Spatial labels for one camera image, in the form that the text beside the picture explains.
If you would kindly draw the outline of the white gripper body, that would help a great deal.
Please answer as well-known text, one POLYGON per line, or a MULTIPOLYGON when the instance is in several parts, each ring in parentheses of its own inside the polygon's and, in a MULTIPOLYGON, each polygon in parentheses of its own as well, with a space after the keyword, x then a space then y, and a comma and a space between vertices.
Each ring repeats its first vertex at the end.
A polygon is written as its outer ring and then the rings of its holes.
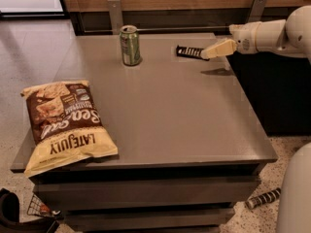
POLYGON ((243 54, 257 53, 256 37, 261 22, 249 22, 246 24, 231 24, 229 32, 236 42, 237 51, 243 54))

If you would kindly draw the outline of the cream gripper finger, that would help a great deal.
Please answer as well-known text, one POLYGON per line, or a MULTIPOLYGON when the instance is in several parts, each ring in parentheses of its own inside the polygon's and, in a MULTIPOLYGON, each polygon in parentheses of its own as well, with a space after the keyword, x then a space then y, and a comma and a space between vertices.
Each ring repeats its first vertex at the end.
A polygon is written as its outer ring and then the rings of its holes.
POLYGON ((237 44, 234 40, 223 38, 217 43, 205 48, 200 56, 203 59, 211 59, 216 57, 232 55, 237 49, 237 44))

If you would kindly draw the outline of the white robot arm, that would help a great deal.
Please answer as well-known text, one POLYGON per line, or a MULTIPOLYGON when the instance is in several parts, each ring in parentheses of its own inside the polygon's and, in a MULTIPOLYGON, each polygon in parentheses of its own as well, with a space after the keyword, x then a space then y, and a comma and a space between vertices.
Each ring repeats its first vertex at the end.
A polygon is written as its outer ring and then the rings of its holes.
MULTIPOLYGON (((286 131, 295 132, 297 122, 310 120, 311 6, 294 10, 286 19, 231 24, 229 32, 229 38, 198 56, 212 59, 239 52, 241 66, 274 71, 271 84, 261 91, 283 88, 285 97, 265 116, 289 120, 286 131)), ((276 233, 311 233, 311 143, 293 155, 280 188, 249 199, 246 206, 254 209, 274 201, 279 202, 276 233)))

